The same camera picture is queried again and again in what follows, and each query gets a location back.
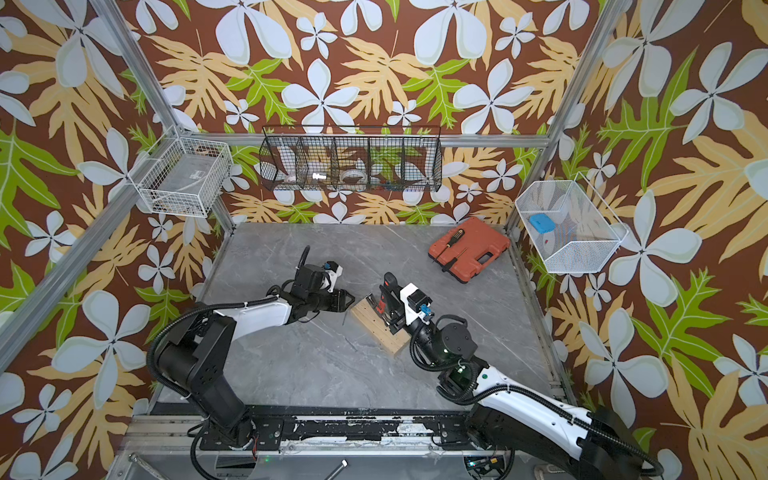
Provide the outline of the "wooden block with nails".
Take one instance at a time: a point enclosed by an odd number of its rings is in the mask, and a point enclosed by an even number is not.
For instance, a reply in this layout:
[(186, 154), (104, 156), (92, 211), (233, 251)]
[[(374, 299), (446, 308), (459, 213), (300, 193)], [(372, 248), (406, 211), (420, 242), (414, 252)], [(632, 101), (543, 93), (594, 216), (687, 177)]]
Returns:
[(392, 333), (389, 326), (375, 310), (376, 305), (375, 296), (369, 294), (351, 308), (351, 313), (385, 351), (395, 356), (407, 346), (410, 336), (405, 330)]

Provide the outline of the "red black claw hammer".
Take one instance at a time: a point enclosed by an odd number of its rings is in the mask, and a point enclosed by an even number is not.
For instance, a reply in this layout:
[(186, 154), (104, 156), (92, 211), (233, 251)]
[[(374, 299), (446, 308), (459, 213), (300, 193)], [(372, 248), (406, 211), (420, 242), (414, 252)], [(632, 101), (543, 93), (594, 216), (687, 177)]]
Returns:
[(366, 301), (370, 306), (370, 308), (383, 321), (391, 320), (392, 316), (391, 316), (390, 308), (388, 305), (388, 301), (382, 293), (379, 293), (378, 295), (374, 295), (373, 293), (371, 293), (366, 297)]

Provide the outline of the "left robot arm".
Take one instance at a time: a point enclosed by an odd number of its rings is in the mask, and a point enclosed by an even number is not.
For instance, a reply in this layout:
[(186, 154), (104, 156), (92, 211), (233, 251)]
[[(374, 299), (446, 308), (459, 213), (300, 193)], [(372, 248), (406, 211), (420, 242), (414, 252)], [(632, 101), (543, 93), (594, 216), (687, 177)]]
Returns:
[(164, 327), (147, 352), (154, 379), (193, 405), (205, 427), (229, 447), (244, 448), (255, 440), (250, 410), (224, 376), (233, 341), (321, 312), (342, 313), (355, 301), (337, 287), (343, 267), (335, 261), (308, 264), (309, 252), (305, 247), (294, 277), (271, 286), (263, 298), (201, 303)]

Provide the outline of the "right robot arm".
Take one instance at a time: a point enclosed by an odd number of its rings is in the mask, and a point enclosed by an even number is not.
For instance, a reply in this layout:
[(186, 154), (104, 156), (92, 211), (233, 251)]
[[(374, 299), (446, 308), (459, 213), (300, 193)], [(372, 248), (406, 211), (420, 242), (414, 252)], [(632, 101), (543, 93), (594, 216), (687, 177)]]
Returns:
[(410, 337), (414, 364), (437, 374), (437, 392), (467, 406), (465, 426), (482, 448), (522, 451), (575, 479), (641, 479), (664, 472), (612, 410), (596, 411), (550, 398), (512, 380), (476, 354), (466, 319), (436, 318), (432, 300), (415, 284), (386, 273), (375, 308), (394, 332)]

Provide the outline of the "red plastic tool case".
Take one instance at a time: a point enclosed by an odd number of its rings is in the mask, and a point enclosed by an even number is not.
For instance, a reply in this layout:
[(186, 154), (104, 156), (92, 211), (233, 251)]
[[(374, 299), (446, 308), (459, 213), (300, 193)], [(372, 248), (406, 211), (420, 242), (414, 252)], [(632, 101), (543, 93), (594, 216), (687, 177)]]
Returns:
[[(463, 237), (447, 248), (448, 240), (458, 229), (465, 231)], [(467, 284), (498, 259), (510, 245), (510, 239), (500, 230), (478, 218), (470, 218), (433, 243), (428, 256), (441, 266), (442, 272)]]

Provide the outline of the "yellow black screwdriver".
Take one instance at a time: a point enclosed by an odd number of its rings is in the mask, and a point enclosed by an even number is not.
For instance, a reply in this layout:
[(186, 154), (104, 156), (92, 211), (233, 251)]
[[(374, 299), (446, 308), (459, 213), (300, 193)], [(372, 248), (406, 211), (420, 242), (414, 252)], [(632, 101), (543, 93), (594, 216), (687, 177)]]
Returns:
[(455, 232), (454, 232), (454, 233), (451, 235), (450, 239), (448, 240), (448, 242), (447, 242), (447, 244), (446, 244), (446, 247), (447, 247), (447, 248), (450, 248), (450, 247), (452, 247), (453, 245), (455, 245), (456, 243), (458, 243), (458, 242), (460, 241), (460, 239), (463, 237), (464, 233), (465, 233), (465, 231), (464, 231), (463, 229), (458, 229), (458, 230), (456, 230), (456, 231), (455, 231)]

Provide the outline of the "blue object in basket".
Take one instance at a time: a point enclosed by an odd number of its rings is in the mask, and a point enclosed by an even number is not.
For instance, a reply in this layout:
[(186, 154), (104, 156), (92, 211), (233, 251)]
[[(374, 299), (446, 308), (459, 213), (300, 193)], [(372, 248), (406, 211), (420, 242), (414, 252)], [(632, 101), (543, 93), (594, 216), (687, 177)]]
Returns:
[(557, 225), (555, 222), (544, 213), (537, 213), (529, 217), (529, 223), (539, 234), (546, 234), (553, 232)]

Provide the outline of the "white mesh basket right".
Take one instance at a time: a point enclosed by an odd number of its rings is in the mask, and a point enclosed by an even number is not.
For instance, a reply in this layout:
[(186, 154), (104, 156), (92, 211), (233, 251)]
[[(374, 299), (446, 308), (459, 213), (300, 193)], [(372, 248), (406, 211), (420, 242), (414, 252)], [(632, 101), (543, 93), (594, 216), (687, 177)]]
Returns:
[[(574, 180), (532, 182), (517, 197), (515, 207), (551, 274), (602, 271), (629, 233), (596, 185), (581, 173)], [(529, 217), (537, 213), (547, 214), (556, 229), (546, 234), (536, 232)]]

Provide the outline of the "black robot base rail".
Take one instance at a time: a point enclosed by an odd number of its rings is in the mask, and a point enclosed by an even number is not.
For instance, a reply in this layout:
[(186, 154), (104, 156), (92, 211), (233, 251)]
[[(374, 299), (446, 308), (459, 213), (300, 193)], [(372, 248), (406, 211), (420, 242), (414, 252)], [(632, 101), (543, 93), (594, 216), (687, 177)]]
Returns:
[(458, 456), (508, 453), (469, 426), (467, 410), (392, 410), (252, 405), (227, 433), (186, 404), (163, 404), (158, 415), (132, 420), (123, 444), (176, 450), (199, 440), (208, 453), (256, 455)]

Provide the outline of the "aluminium frame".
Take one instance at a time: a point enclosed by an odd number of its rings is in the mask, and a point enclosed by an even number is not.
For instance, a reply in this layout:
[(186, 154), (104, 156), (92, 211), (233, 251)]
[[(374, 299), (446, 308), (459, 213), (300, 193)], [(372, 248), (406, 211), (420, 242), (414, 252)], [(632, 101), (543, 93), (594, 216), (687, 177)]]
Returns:
[(1, 366), (40, 331), (66, 339), (78, 299), (103, 290), (147, 250), (130, 224), (148, 216), (186, 279), (201, 267), (207, 218), (231, 188), (291, 188), (301, 211), (331, 191), (436, 189), (438, 140), (456, 128), (454, 92), (499, 64), (503, 20), (524, 22), (544, 61), (580, 59), (585, 45), (627, 23), (625, 1), (449, 4), (453, 24), (485, 28), (477, 58), (422, 63), (386, 51), (410, 35), (401, 1), (380, 22), (375, 1), (347, 1), (344, 29), (329, 3), (229, 1), (247, 62), (177, 35), (181, 20), (217, 20), (188, 1), (7, 1), (1, 5)]

